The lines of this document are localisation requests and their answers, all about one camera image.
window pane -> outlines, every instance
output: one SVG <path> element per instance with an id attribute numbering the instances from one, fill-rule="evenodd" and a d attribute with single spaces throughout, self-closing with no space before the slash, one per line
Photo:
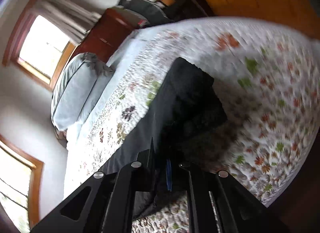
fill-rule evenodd
<path id="1" fill-rule="evenodd" d="M 31 169 L 0 148 L 0 178 L 19 192 L 28 195 Z"/>
<path id="2" fill-rule="evenodd" d="M 10 199 L 19 203 L 23 207 L 28 207 L 28 198 L 22 195 L 21 193 L 15 191 L 14 189 L 10 188 L 2 180 L 0 180 L 0 193 L 3 193 L 4 195 L 8 196 Z"/>
<path id="3" fill-rule="evenodd" d="M 38 16 L 23 43 L 20 58 L 52 78 L 69 37 L 42 16 Z"/>
<path id="4" fill-rule="evenodd" d="M 6 198 L 1 193 L 0 202 L 13 224 L 20 230 L 20 232 L 30 232 L 28 211 Z"/>

window frame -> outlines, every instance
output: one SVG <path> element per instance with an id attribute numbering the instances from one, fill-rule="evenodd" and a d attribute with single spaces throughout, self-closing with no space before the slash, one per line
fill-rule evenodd
<path id="1" fill-rule="evenodd" d="M 0 134 L 0 141 L 3 142 L 9 149 L 11 149 L 14 153 L 9 152 L 8 149 L 3 148 L 0 145 L 0 148 L 3 149 L 6 153 L 11 155 L 13 158 L 28 166 L 31 169 L 31 177 L 29 184 L 29 193 L 28 193 L 28 218 L 29 218 L 29 226 L 30 230 L 40 221 L 39 215 L 39 193 L 40 193 L 40 185 L 41 185 L 41 177 L 44 163 L 39 161 L 38 159 L 30 156 L 26 152 L 17 148 L 15 145 L 10 143 L 7 139 L 5 139 Z M 23 162 L 23 160 L 19 159 L 19 156 L 26 159 L 33 165 L 27 164 Z"/>
<path id="2" fill-rule="evenodd" d="M 32 24 L 38 16 L 38 14 L 34 14 L 31 12 L 31 8 L 34 6 L 36 1 L 37 0 L 29 0 L 27 5 L 23 9 L 22 13 L 20 14 L 10 35 L 7 47 L 4 51 L 2 65 L 8 66 L 10 62 L 13 62 L 14 65 L 18 67 L 22 72 L 24 72 L 27 76 L 29 76 L 38 84 L 52 92 L 64 66 L 68 62 L 76 46 L 74 46 L 71 42 L 68 42 L 68 44 L 62 52 L 60 60 L 49 83 L 44 81 L 45 78 L 42 78 L 42 76 L 44 75 L 37 69 L 33 68 L 31 65 L 28 68 L 26 68 L 23 66 L 23 64 L 19 63 L 20 51 L 23 46 L 23 43 L 30 31 Z"/>

silver bolt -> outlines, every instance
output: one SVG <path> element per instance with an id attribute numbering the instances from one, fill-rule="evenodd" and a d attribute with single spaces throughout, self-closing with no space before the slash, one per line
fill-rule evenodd
<path id="1" fill-rule="evenodd" d="M 95 179 L 101 179 L 103 176 L 104 176 L 103 172 L 95 172 L 93 175 Z"/>
<path id="2" fill-rule="evenodd" d="M 190 167 L 190 162 L 182 162 L 180 164 L 180 166 L 183 167 L 183 168 L 188 168 L 188 167 Z"/>
<path id="3" fill-rule="evenodd" d="M 218 175 L 221 177 L 221 178 L 226 178 L 228 177 L 229 173 L 227 171 L 220 171 L 218 173 Z"/>
<path id="4" fill-rule="evenodd" d="M 133 162 L 133 163 L 131 164 L 131 166 L 132 166 L 133 168 L 139 168 L 139 167 L 141 167 L 141 165 L 142 165 L 141 162 Z"/>

black garment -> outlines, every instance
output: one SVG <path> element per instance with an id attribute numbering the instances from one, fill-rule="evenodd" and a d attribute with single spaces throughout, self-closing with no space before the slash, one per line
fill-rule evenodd
<path id="1" fill-rule="evenodd" d="M 212 84 L 213 78 L 208 74 L 185 59 L 177 58 L 146 115 L 101 167 L 106 174 L 118 172 L 124 165 L 135 161 L 140 151 L 150 149 L 153 138 L 155 191 L 137 192 L 134 219 L 153 213 L 177 196 L 166 190 L 165 162 L 174 151 L 170 146 L 200 131 L 217 127 L 227 119 Z"/>

floral bedspread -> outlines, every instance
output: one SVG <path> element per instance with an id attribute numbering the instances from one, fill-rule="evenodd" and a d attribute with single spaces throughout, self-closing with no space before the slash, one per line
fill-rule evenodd
<path id="1" fill-rule="evenodd" d="M 304 161 L 318 130 L 320 74 L 309 40 L 268 24 L 184 24 L 183 30 L 160 31 L 122 77 L 88 140 L 77 147 L 75 188 L 121 146 L 180 56 L 214 77 L 228 116 L 182 151 L 207 171 L 229 171 L 266 205 Z M 132 231 L 188 231 L 186 197 L 135 221 Z"/>

